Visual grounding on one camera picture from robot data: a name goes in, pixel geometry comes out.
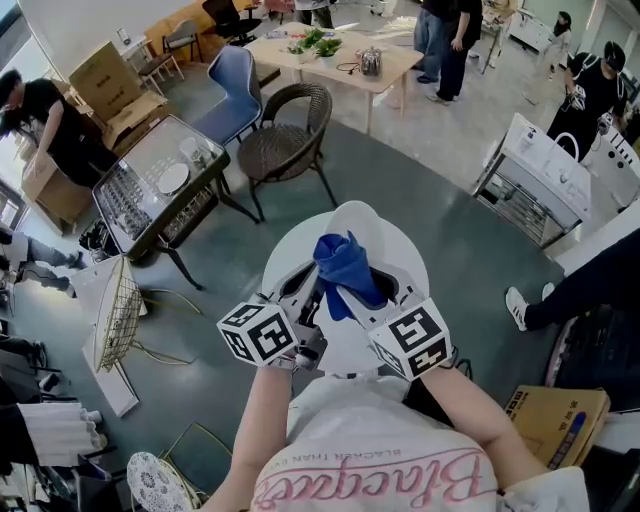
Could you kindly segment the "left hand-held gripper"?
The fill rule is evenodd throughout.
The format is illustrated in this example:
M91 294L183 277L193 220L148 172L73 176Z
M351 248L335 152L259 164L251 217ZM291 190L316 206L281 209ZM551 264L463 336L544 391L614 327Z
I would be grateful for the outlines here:
M297 266L269 293L239 303L217 322L236 359L256 367L285 359L294 367L318 368L328 341L314 316L325 295L325 283L317 278L306 300L288 297L302 288L315 268L315 264Z

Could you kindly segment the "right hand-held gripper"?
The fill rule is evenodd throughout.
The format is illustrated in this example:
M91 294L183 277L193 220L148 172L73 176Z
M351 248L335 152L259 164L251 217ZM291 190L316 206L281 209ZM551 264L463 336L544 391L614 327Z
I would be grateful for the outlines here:
M386 320L416 291L416 284L397 267L372 267L371 276L386 298L379 305L341 285L336 291L352 318L364 329L373 329L368 337L378 358L407 381L447 362L452 356L450 333L434 301L427 298Z

